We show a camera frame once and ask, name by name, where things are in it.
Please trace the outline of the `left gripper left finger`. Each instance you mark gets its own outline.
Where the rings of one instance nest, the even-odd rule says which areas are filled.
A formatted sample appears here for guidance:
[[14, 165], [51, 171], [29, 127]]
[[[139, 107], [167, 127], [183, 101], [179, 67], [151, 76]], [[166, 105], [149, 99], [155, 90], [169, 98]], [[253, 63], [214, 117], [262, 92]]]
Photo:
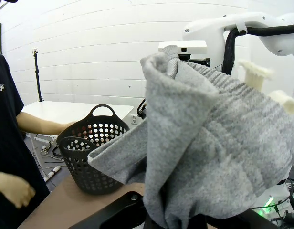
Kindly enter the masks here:
[[70, 228], [133, 229], [143, 224], [146, 216], [143, 196], [135, 191], [130, 191]]

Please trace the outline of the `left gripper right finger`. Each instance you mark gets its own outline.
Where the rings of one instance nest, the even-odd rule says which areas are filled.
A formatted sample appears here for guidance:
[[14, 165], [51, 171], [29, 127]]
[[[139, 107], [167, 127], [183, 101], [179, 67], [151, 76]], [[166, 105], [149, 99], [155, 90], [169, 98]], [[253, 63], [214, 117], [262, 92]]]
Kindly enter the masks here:
[[279, 227], [255, 211], [249, 209], [226, 219], [207, 216], [207, 223], [218, 229], [278, 229]]

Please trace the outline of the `person's left hand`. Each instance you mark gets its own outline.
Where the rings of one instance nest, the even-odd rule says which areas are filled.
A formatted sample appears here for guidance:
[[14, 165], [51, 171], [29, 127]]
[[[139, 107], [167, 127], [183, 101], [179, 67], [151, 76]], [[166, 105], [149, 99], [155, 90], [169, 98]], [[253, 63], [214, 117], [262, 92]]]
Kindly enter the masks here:
[[65, 129], [73, 125], [75, 122], [70, 122], [67, 124], [58, 124], [58, 134], [62, 133]]

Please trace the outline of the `person's right hand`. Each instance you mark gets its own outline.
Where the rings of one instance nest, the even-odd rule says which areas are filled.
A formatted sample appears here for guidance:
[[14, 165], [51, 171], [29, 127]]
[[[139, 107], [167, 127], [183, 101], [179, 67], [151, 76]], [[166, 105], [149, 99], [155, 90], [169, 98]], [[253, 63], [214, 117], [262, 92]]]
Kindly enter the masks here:
[[0, 193], [16, 208], [22, 208], [29, 205], [36, 191], [23, 178], [0, 172]]

